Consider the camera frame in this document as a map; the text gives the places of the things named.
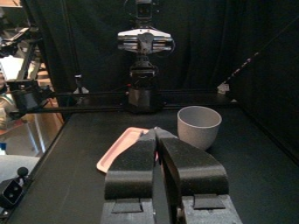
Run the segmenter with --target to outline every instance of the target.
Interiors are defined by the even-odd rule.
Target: paper cup
[[[219,133],[221,117],[211,108],[189,106],[177,113],[177,134],[180,140],[200,150],[207,150]]]

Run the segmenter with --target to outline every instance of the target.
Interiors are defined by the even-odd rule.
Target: pink tray
[[[136,142],[141,134],[147,133],[147,131],[148,129],[139,129],[135,127],[131,127],[125,130],[125,132],[109,147],[103,158],[97,161],[97,169],[100,171],[108,172],[108,167],[112,165],[117,155],[127,150],[127,148]]]

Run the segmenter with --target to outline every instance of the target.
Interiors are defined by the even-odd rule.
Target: black curtain
[[[124,87],[136,57],[117,50],[117,33],[132,28],[129,12],[135,1],[127,0],[127,11],[125,0],[24,2],[41,29],[56,92],[76,89],[77,73],[89,92]],[[159,3],[153,27],[171,33],[176,44],[168,57],[160,57],[164,53],[149,57],[160,70],[160,89],[215,88],[245,59],[260,52],[231,79],[232,96],[299,158],[299,1]]]
[[[237,102],[299,159],[299,2],[247,1],[231,81]]]
[[[127,1],[125,9],[124,0],[25,2],[41,29],[55,90],[73,91],[77,73],[91,92],[121,88],[129,82],[136,55],[117,50],[117,33],[132,29],[135,1]],[[215,88],[228,76],[243,4],[223,0],[159,1],[153,27],[171,33],[176,45],[168,57],[167,52],[149,57],[159,67],[161,89]]]

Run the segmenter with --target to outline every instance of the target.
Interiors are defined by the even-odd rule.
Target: black table
[[[299,168],[240,108],[223,117],[208,153],[228,173],[229,196],[244,223],[299,221]],[[7,223],[100,223],[105,175],[96,163],[128,127],[176,135],[177,109],[151,115],[75,114],[37,164],[33,182]]]

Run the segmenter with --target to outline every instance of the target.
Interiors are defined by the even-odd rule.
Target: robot
[[[171,34],[152,27],[152,8],[152,0],[135,0],[135,29],[117,34],[117,49],[136,53],[125,100],[125,110],[133,113],[151,113],[164,106],[157,89],[159,69],[151,64],[148,55],[171,51],[173,39]]]

